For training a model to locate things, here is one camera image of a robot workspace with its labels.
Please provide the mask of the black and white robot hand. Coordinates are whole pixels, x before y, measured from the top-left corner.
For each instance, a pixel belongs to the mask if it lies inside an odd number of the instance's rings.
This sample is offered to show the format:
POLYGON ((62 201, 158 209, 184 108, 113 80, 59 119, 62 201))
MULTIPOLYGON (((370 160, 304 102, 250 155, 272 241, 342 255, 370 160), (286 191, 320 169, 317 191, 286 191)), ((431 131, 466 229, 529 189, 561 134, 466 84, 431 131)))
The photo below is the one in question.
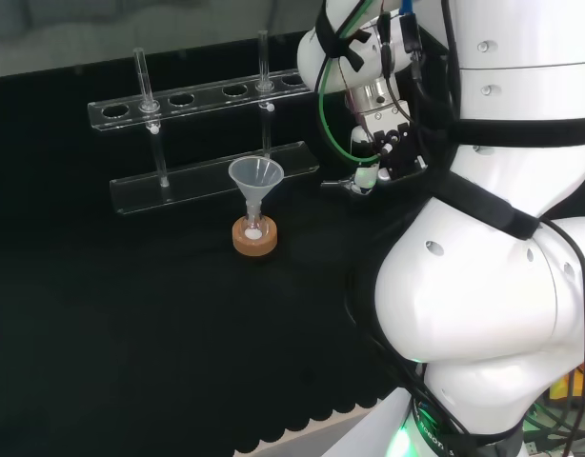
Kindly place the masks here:
POLYGON ((323 189, 365 196, 377 187, 416 176, 426 168, 410 121, 409 104, 400 98, 393 77, 379 77, 368 85, 349 89, 346 106, 358 122, 350 134, 348 153, 358 158, 377 158, 358 165, 349 177, 323 182, 323 189))

